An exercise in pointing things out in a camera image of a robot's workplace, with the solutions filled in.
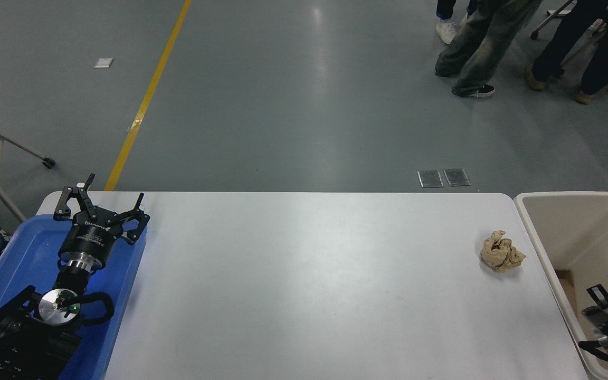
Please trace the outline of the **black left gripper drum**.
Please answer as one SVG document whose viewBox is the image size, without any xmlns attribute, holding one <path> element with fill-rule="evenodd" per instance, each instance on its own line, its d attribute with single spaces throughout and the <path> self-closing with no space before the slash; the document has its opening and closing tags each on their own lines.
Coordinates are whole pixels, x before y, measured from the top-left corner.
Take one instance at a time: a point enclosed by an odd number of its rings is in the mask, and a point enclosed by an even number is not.
<svg viewBox="0 0 608 380">
<path fill-rule="evenodd" d="M 72 226 L 58 252 L 63 262 L 87 255 L 99 263 L 107 263 L 116 240 L 123 234 L 123 222 L 108 224 L 116 217 L 99 217 L 91 221 L 84 213 L 75 214 Z"/>
</svg>

